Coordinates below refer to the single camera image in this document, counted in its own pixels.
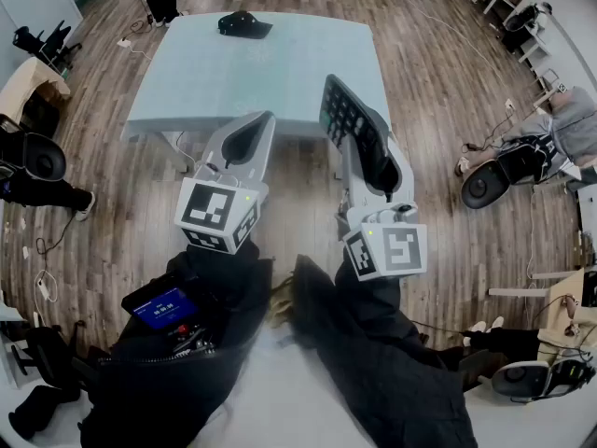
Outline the person's white shirt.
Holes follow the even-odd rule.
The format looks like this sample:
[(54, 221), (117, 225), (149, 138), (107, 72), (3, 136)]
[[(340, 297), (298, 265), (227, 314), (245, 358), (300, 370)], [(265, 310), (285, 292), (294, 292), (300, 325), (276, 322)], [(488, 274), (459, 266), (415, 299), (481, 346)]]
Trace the person's white shirt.
[(317, 354), (266, 322), (226, 401), (188, 448), (375, 448)]

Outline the white table leg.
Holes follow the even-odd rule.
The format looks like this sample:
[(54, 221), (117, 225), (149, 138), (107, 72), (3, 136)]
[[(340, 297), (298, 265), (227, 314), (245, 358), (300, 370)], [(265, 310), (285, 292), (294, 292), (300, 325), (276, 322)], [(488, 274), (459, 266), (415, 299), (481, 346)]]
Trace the white table leg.
[(187, 173), (189, 170), (189, 159), (180, 153), (163, 133), (152, 133), (151, 136), (155, 146), (160, 151), (160, 154), (172, 164), (174, 169), (180, 174)]

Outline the white desk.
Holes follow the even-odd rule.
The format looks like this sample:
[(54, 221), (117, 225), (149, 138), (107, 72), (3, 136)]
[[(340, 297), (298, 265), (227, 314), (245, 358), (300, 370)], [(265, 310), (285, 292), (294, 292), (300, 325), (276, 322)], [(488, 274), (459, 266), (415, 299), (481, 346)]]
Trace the white desk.
[(521, 63), (528, 64), (531, 69), (540, 74), (547, 68), (553, 69), (560, 77), (561, 82), (567, 83), (566, 65), (569, 63), (569, 48), (562, 36), (562, 32), (557, 28), (557, 24), (552, 16), (548, 17), (547, 27), (544, 31), (535, 35), (523, 28), (517, 32), (508, 32), (504, 23), (506, 20), (521, 12), (525, 7), (539, 3), (548, 2), (555, 4), (555, 0), (470, 0), (474, 4), (481, 5), (482, 13), (487, 17), (493, 17), (496, 20), (495, 26), (500, 29), (504, 35), (521, 34), (525, 40), (513, 49)]

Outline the beige cardboard box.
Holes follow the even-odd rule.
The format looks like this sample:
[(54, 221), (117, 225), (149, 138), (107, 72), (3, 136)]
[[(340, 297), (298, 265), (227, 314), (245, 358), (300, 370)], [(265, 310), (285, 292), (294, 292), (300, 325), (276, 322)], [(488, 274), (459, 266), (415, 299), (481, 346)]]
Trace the beige cardboard box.
[(71, 98), (64, 79), (35, 57), (25, 61), (0, 91), (0, 114), (27, 133), (52, 138), (56, 133), (61, 109)]

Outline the person's right forearm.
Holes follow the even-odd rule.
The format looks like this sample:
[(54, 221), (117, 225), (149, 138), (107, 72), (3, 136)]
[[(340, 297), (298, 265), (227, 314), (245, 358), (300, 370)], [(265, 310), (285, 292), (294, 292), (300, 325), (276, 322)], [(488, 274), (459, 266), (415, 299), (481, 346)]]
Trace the person's right forearm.
[(327, 363), (380, 370), (437, 362), (400, 311), (398, 277), (361, 282), (347, 254), (330, 277), (312, 259), (299, 255), (291, 296), (295, 332)]

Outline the black calculator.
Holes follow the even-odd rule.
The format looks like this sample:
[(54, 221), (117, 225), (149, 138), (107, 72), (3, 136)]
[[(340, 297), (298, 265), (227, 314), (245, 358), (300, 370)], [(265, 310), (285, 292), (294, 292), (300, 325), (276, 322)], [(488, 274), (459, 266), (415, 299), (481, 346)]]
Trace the black calculator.
[(385, 120), (333, 74), (326, 77), (319, 124), (337, 149), (350, 135), (361, 153), (388, 156), (389, 127)]

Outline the black device with blue screen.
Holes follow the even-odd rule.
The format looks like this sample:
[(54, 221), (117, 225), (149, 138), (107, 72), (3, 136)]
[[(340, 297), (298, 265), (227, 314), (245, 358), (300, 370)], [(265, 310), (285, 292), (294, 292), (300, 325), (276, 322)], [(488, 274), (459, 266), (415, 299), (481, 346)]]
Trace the black device with blue screen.
[(153, 330), (178, 326), (199, 312), (183, 290), (183, 280), (166, 273), (125, 296), (121, 307)]

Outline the black office chair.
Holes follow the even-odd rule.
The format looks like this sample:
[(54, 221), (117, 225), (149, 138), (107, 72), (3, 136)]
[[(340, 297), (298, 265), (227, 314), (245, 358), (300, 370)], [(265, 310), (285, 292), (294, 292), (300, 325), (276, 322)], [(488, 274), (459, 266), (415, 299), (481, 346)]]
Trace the black office chair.
[(45, 40), (42, 39), (43, 32), (33, 35), (28, 26), (22, 26), (14, 32), (12, 44), (62, 74), (73, 68), (72, 54), (82, 49), (80, 43), (66, 45), (71, 27), (63, 27), (63, 24), (64, 21), (61, 21)]

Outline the light blue tablecloth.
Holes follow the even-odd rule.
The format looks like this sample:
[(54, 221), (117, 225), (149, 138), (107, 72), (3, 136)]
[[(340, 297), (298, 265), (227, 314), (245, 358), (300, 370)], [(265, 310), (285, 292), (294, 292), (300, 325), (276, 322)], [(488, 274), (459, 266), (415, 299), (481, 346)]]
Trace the light blue tablecloth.
[(269, 110), (279, 135), (322, 138), (320, 105), (334, 74), (390, 118), (370, 28), (320, 16), (258, 12), (263, 39), (222, 35), (219, 13), (179, 17), (154, 54), (126, 119), (124, 141), (149, 133), (211, 133)]

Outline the black cap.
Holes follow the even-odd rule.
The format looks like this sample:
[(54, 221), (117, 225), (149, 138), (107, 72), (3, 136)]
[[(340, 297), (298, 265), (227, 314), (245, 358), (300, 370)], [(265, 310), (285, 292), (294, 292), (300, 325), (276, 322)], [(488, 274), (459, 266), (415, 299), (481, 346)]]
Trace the black cap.
[(221, 35), (246, 39), (264, 39), (271, 31), (272, 24), (259, 21), (245, 10), (239, 10), (220, 18), (217, 23)]

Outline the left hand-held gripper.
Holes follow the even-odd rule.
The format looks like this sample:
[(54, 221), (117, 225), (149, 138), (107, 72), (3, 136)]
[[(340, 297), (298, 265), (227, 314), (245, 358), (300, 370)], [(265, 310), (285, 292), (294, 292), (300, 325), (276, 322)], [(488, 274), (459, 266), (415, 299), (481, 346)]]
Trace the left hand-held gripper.
[(276, 118), (254, 112), (231, 120), (210, 137), (196, 174), (181, 185), (174, 224), (199, 248), (233, 255), (255, 228), (269, 187)]

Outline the person's black jacket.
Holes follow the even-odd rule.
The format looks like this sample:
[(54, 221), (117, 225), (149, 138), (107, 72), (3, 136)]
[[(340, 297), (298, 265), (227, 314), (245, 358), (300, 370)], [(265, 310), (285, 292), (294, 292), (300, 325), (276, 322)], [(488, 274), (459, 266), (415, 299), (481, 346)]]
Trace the person's black jacket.
[[(465, 406), (462, 378), (439, 354), (435, 365), (393, 364), (387, 369), (327, 363), (313, 350), (349, 413), (375, 448), (478, 448)], [(207, 328), (213, 319), (199, 305)], [(99, 367), (92, 408), (81, 426), (83, 448), (188, 448), (236, 385), (255, 338), (246, 344), (176, 357), (163, 336), (131, 321)]]

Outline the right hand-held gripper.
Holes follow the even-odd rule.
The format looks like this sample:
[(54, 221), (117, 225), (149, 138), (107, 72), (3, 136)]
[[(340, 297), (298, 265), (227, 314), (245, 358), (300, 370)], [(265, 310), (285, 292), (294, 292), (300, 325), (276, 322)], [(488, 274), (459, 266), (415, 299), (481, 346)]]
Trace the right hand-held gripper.
[(352, 135), (341, 143), (342, 236), (359, 281), (427, 270), (427, 227), (418, 222), (414, 177), (387, 127), (362, 131), (362, 160)]

